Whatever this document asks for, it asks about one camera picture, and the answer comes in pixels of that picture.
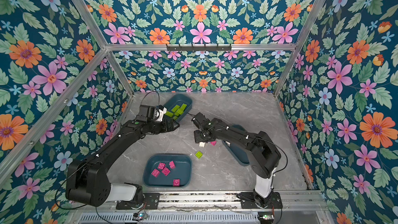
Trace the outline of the green small lego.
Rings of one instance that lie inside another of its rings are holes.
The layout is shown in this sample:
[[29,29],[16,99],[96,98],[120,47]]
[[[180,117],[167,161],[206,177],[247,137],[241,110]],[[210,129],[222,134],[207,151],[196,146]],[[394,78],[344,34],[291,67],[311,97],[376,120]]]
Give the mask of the green small lego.
[[196,156],[198,159],[200,159],[200,158],[203,156],[203,153],[200,152],[200,151],[197,151],[196,154],[195,154],[195,156]]

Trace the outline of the green lego mid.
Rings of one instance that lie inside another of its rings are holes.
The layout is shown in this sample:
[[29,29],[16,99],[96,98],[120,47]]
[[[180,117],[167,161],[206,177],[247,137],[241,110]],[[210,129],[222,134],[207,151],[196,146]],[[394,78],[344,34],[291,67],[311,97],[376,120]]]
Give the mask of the green lego mid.
[[177,110],[176,112],[175,112],[175,115],[176,116],[181,116],[183,114],[183,111],[182,110]]

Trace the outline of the pink lego mid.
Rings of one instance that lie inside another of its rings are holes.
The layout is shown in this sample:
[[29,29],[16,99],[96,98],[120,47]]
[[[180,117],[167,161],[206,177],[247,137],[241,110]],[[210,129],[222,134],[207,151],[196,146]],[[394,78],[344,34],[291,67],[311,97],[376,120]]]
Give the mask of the pink lego mid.
[[160,170],[160,171],[162,171],[164,168],[165,168],[165,163],[160,162],[160,163],[158,164],[157,169]]

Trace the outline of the pink small lego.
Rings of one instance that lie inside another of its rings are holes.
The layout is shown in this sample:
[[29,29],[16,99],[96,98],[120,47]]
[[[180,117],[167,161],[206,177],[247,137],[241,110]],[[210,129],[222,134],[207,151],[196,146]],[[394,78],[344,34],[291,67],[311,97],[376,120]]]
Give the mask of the pink small lego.
[[168,176],[170,174],[170,169],[165,167],[162,171],[161,171],[165,176]]

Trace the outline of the pink lego pile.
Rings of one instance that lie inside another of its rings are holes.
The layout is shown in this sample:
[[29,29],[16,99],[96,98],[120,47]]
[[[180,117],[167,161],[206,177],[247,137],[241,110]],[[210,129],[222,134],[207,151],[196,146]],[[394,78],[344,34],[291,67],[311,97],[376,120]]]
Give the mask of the pink lego pile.
[[180,179],[174,179],[173,180],[173,186],[174,187],[179,187],[180,186]]

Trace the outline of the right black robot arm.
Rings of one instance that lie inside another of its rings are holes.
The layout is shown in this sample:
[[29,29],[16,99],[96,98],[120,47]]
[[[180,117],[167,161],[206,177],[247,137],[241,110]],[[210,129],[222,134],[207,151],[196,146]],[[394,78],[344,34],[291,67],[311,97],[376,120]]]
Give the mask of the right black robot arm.
[[194,115],[191,121],[197,127],[194,131],[196,143],[222,140],[245,152],[249,165],[256,174],[256,184],[251,198],[242,193],[237,197],[245,202],[253,202],[258,208],[273,206],[277,201],[273,187],[274,176],[287,167],[277,169],[282,156],[287,156],[282,148],[274,144],[269,135],[263,131],[247,132],[218,118],[210,120],[202,113]]

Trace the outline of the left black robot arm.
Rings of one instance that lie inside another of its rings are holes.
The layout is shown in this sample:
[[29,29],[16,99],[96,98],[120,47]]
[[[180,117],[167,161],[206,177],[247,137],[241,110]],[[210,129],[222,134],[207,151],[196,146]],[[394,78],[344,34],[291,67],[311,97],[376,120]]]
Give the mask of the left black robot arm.
[[126,202],[134,208],[144,204],[142,187],[133,183],[111,183],[107,173],[116,160],[134,143],[147,135],[173,132],[179,123],[164,117],[166,108],[140,106],[138,115],[122,125],[118,134],[94,154],[73,161],[67,171],[65,197],[68,200],[99,207],[105,202]]

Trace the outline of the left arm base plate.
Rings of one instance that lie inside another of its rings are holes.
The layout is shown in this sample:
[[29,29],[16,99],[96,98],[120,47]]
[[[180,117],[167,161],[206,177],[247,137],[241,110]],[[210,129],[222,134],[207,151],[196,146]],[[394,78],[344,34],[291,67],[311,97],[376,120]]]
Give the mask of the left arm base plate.
[[120,201],[116,205],[117,210],[153,210],[157,209],[160,202],[159,193],[142,193],[136,194],[131,201]]

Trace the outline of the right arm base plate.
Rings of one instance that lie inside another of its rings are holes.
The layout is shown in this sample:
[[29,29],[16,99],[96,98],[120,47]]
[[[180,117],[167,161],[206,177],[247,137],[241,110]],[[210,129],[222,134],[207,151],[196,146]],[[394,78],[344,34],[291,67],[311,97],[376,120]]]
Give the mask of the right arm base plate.
[[283,203],[278,192],[271,192],[266,198],[256,192],[241,192],[237,194],[243,209],[282,209]]

